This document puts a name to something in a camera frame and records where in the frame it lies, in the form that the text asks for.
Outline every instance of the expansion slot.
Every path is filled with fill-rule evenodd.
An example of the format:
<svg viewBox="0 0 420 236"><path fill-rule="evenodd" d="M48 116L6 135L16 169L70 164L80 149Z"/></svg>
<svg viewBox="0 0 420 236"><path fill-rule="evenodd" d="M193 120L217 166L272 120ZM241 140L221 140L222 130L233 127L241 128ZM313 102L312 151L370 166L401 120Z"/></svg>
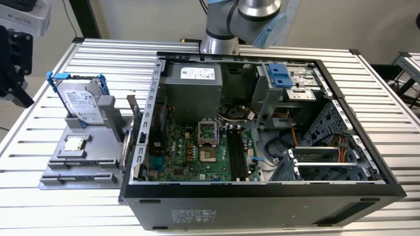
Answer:
<svg viewBox="0 0 420 236"><path fill-rule="evenodd" d="M237 179L245 181L248 169L242 151L241 131L238 127L226 130L226 139L232 181L236 181Z"/></svg>

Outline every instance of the white label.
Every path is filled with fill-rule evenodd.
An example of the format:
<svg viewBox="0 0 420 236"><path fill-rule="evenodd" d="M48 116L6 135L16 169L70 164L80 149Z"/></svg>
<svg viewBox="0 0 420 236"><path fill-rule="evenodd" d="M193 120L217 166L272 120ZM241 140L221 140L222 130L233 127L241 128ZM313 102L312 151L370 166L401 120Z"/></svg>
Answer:
<svg viewBox="0 0 420 236"><path fill-rule="evenodd" d="M253 120L253 117L254 117L254 113L253 113L253 112L249 112L248 120Z"/></svg>
<svg viewBox="0 0 420 236"><path fill-rule="evenodd" d="M184 67L181 69L181 79L214 80L214 69Z"/></svg>
<svg viewBox="0 0 420 236"><path fill-rule="evenodd" d="M85 90L65 90L65 97L80 120L86 124L104 122L92 93Z"/></svg>
<svg viewBox="0 0 420 236"><path fill-rule="evenodd" d="M217 210L172 210L173 223L212 223L214 222Z"/></svg>

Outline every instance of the cable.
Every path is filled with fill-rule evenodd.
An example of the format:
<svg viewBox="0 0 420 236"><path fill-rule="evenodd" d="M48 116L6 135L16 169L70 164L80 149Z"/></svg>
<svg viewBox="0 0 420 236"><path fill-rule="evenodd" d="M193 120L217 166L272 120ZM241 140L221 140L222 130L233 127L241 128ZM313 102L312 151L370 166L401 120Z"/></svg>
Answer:
<svg viewBox="0 0 420 236"><path fill-rule="evenodd" d="M77 37L76 29L74 29L74 26L73 26L73 23L72 23L70 17L69 17L69 15L68 15L65 2L64 2L64 0L61 0L61 2L62 2L62 5L64 5L64 10L65 10L65 15L66 15L68 22L70 23L70 26L72 26L73 31L74 31L74 36Z"/></svg>
<svg viewBox="0 0 420 236"><path fill-rule="evenodd" d="M221 115L220 113L218 113L218 117L220 118L222 118L225 121L228 121L228 122L238 122L238 121L245 121L245 119L242 119L242 118L232 118L232 117L225 117L226 115Z"/></svg>
<svg viewBox="0 0 420 236"><path fill-rule="evenodd" d="M202 0L198 0L198 2L200 2L204 13L208 14L208 7L205 6L205 3L202 2Z"/></svg>
<svg viewBox="0 0 420 236"><path fill-rule="evenodd" d="M266 161L261 161L264 162L269 167L277 167L276 165L270 165Z"/></svg>
<svg viewBox="0 0 420 236"><path fill-rule="evenodd" d="M294 119L292 120L292 126L290 126L290 130L292 130L292 138L293 138L293 143L294 143L294 147L298 146L298 143L297 143L297 139L296 139L296 134L294 134Z"/></svg>
<svg viewBox="0 0 420 236"><path fill-rule="evenodd" d="M321 144L321 142L322 142L325 139L328 139L332 135L336 135L336 136L338 136L338 137L342 137L342 135L341 135L341 134L337 134L337 133L329 134L329 135L324 136L318 141L316 141L314 144L312 144L312 147L318 146L318 145Z"/></svg>

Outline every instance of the wire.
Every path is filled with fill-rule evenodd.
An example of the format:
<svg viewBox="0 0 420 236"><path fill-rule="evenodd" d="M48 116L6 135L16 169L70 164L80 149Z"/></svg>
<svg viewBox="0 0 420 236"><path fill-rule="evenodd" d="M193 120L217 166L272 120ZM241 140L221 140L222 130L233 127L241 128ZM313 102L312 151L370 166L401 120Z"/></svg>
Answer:
<svg viewBox="0 0 420 236"><path fill-rule="evenodd" d="M72 23L70 17L69 17L69 15L68 15L65 2L64 2L64 0L61 0L61 2L62 2L62 5L64 5L64 10L65 10L65 15L66 15L68 22L70 23L70 26L72 26L73 31L74 31L74 37L77 37L76 29L74 29L74 26L73 26L73 23Z"/></svg>
<svg viewBox="0 0 420 236"><path fill-rule="evenodd" d="M346 153L346 149L344 150L344 154L342 154L342 162L345 162L345 153Z"/></svg>
<svg viewBox="0 0 420 236"><path fill-rule="evenodd" d="M266 161L261 161L261 162L264 162L269 167L277 167L276 165L269 164Z"/></svg>
<svg viewBox="0 0 420 236"><path fill-rule="evenodd" d="M290 126L290 130L292 130L292 138L293 138L293 143L294 143L294 147L298 146L298 143L297 143L297 139L296 139L296 134L294 134L294 119L292 120L292 126Z"/></svg>
<svg viewBox="0 0 420 236"><path fill-rule="evenodd" d="M336 136L338 136L338 137L342 137L342 135L338 134L338 133L329 134L329 135L324 136L321 139L318 139L318 141L316 141L314 144L312 144L312 147L318 146L318 145L321 144L321 142L322 142L325 139L328 139L332 135L336 135Z"/></svg>
<svg viewBox="0 0 420 236"><path fill-rule="evenodd" d="M168 107L168 110L170 110L170 114L168 114L168 117L170 117L174 113L174 107Z"/></svg>
<svg viewBox="0 0 420 236"><path fill-rule="evenodd" d="M204 13L208 14L208 7L205 6L205 3L202 2L202 0L198 0L198 2L200 2Z"/></svg>
<svg viewBox="0 0 420 236"><path fill-rule="evenodd" d="M330 143L329 143L329 146L330 146L330 147L334 145L334 142L336 142L336 136L334 136L333 140L332 140Z"/></svg>
<svg viewBox="0 0 420 236"><path fill-rule="evenodd" d="M238 121L245 121L245 119L236 119L236 118L226 118L226 117L224 117L220 113L218 113L218 117L220 118L222 118L225 121L228 121L228 122L238 122Z"/></svg>

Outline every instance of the slotted aluminum workbench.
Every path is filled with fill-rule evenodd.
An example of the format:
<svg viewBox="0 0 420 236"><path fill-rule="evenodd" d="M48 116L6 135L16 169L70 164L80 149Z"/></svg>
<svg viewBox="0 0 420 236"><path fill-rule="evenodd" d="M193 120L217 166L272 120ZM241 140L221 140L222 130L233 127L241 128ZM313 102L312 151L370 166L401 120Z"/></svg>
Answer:
<svg viewBox="0 0 420 236"><path fill-rule="evenodd" d="M54 72L73 75L104 73L116 106L129 114L125 101L134 94L144 104L156 51L196 53L194 43L158 43L86 39L73 43ZM406 198L342 229L294 230L293 234L326 236L420 235L420 122L361 56L348 50L241 46L244 56L321 59L373 143L406 191ZM0 144L1 235L130 235L250 234L276 235L281 229L146 232L126 206L117 203L118 190L37 189L38 179L65 128L65 110L46 83Z"/></svg>

